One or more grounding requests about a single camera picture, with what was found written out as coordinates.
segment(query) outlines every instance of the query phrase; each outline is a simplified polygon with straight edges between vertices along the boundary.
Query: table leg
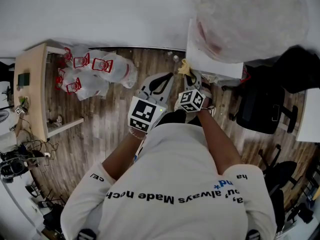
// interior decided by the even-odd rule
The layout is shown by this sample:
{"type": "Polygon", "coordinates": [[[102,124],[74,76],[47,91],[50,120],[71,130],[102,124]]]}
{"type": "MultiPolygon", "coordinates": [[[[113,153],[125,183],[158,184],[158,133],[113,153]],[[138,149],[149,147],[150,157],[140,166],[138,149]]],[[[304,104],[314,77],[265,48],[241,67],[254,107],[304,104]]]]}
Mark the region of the table leg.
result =
{"type": "Polygon", "coordinates": [[[62,126],[52,130],[52,131],[49,131],[48,132],[48,138],[52,137],[53,135],[56,135],[56,134],[59,134],[73,126],[76,126],[78,124],[81,124],[83,123],[85,120],[83,118],[79,118],[77,120],[74,120],[72,122],[69,122],[69,123],[66,123],[66,124],[63,124],[62,126]]]}
{"type": "Polygon", "coordinates": [[[61,48],[56,48],[56,47],[51,47],[51,46],[47,46],[46,47],[46,51],[50,54],[60,54],[60,55],[64,55],[66,53],[66,51],[64,49],[61,48]]]}

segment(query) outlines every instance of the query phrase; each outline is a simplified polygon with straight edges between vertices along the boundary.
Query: white desk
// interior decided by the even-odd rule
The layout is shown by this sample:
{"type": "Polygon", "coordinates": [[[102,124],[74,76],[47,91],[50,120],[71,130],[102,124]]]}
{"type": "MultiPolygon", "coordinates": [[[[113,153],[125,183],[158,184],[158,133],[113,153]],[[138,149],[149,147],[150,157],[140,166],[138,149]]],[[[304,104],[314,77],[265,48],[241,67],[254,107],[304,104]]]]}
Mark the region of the white desk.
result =
{"type": "Polygon", "coordinates": [[[320,142],[320,89],[309,89],[305,93],[302,118],[296,140],[320,142]]]}

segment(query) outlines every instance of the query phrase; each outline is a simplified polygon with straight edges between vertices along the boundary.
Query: yellow object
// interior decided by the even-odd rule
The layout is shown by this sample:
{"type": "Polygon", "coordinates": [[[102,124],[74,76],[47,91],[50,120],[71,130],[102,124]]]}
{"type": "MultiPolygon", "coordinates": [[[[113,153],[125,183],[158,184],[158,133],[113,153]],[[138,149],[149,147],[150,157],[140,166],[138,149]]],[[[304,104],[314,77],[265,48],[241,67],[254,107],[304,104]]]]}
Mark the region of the yellow object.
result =
{"type": "Polygon", "coordinates": [[[178,73],[191,77],[192,82],[195,83],[196,78],[190,72],[190,65],[189,65],[188,61],[184,58],[181,62],[182,62],[182,66],[178,69],[178,73]]]}

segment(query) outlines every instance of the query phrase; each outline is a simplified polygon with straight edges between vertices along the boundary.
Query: plastic bag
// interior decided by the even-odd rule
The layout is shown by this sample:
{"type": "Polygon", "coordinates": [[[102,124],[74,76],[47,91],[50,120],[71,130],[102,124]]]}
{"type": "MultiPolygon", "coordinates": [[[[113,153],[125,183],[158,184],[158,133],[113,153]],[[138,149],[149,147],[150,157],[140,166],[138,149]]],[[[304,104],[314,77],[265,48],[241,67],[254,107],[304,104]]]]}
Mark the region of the plastic bag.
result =
{"type": "Polygon", "coordinates": [[[64,68],[59,69],[55,88],[68,94],[75,93],[79,101],[83,101],[96,95],[107,95],[109,83],[91,71],[64,68]]]}
{"type": "Polygon", "coordinates": [[[79,101],[93,96],[106,96],[109,83],[88,71],[80,71],[74,75],[76,80],[75,94],[79,101]]]}
{"type": "Polygon", "coordinates": [[[102,59],[95,60],[92,69],[108,82],[121,83],[128,89],[137,81],[138,71],[133,62],[116,53],[109,53],[102,59]]]}
{"type": "Polygon", "coordinates": [[[73,68],[85,71],[93,70],[93,63],[96,60],[101,60],[104,56],[106,56],[109,52],[102,50],[88,50],[80,57],[75,57],[73,59],[73,68]]]}
{"type": "Polygon", "coordinates": [[[200,72],[202,76],[209,81],[210,84],[214,83],[217,86],[237,87],[247,80],[251,79],[251,75],[247,72],[247,68],[245,65],[243,65],[241,79],[203,71],[200,72]]]}
{"type": "Polygon", "coordinates": [[[74,71],[72,68],[66,67],[58,69],[58,76],[55,78],[55,88],[68,92],[68,86],[75,82],[75,74],[79,71],[74,71]]]}
{"type": "Polygon", "coordinates": [[[69,68],[74,68],[74,58],[82,57],[83,54],[89,52],[89,48],[84,45],[76,45],[74,47],[65,47],[64,61],[69,68]]]}
{"type": "Polygon", "coordinates": [[[216,61],[279,56],[309,29],[305,0],[195,0],[196,46],[216,61]]]}

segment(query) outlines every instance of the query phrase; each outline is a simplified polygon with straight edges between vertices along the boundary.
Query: wooden floor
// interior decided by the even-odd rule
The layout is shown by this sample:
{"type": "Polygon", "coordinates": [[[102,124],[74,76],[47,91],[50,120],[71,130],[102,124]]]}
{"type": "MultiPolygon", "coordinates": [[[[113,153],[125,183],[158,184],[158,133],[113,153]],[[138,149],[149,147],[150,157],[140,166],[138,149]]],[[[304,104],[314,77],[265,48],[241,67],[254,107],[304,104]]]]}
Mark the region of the wooden floor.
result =
{"type": "MultiPolygon", "coordinates": [[[[173,52],[169,55],[167,50],[157,49],[104,49],[106,51],[117,51],[123,57],[131,59],[138,68],[138,80],[132,89],[126,89],[121,84],[110,84],[106,97],[95,96],[89,99],[78,101],[75,94],[68,95],[62,90],[55,90],[55,77],[57,76],[57,60],[52,57],[52,62],[47,64],[45,81],[45,105],[50,110],[50,118],[54,119],[61,114],[64,122],[70,122],[79,117],[84,117],[84,123],[77,125],[63,133],[53,136],[51,144],[58,143],[56,152],[52,151],[49,144],[47,150],[52,154],[52,160],[42,161],[40,166],[32,170],[32,174],[41,186],[44,194],[53,189],[56,197],[62,195],[68,199],[74,188],[77,186],[86,171],[97,161],[103,161],[118,145],[128,132],[127,112],[132,96],[140,87],[147,76],[159,72],[173,72],[174,86],[168,102],[172,110],[178,93],[183,90],[182,76],[177,74],[184,58],[184,52],[173,52]],[[173,56],[179,56],[179,62],[173,61],[173,56]]],[[[236,112],[240,99],[233,95],[230,90],[222,91],[220,87],[214,86],[213,99],[217,111],[214,116],[226,134],[231,138],[245,163],[257,165],[264,169],[264,165],[258,150],[263,149],[266,160],[271,163],[276,144],[282,148],[278,159],[282,161],[297,162],[297,169],[294,177],[303,176],[309,161],[314,155],[315,145],[310,142],[297,142],[292,134],[278,128],[273,135],[251,131],[237,125],[229,120],[229,112],[236,112]]],[[[285,105],[292,108],[298,107],[299,115],[297,122],[300,122],[303,110],[304,94],[286,93],[285,105]]],[[[305,179],[303,178],[294,190],[289,182],[285,188],[285,206],[289,206],[290,200],[299,197],[305,179]]]]}

